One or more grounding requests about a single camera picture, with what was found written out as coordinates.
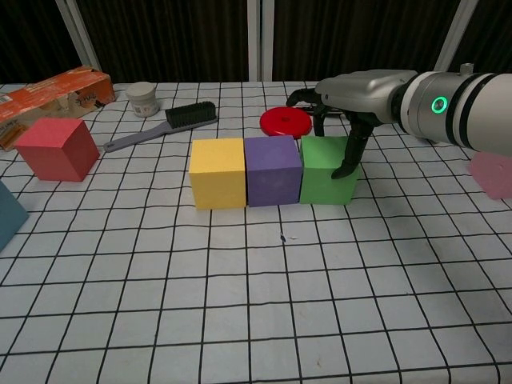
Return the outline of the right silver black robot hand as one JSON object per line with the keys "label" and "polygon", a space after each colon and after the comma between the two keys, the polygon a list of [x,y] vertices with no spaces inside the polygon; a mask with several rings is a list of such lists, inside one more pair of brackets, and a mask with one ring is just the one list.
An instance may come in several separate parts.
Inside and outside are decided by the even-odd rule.
{"label": "right silver black robot hand", "polygon": [[362,159],[374,128],[398,121],[398,95],[417,76],[414,70],[364,70],[321,80],[314,88],[294,91],[286,100],[289,107],[311,104],[314,133],[323,136],[324,120],[340,110],[350,122],[344,158],[332,179],[351,175]]}

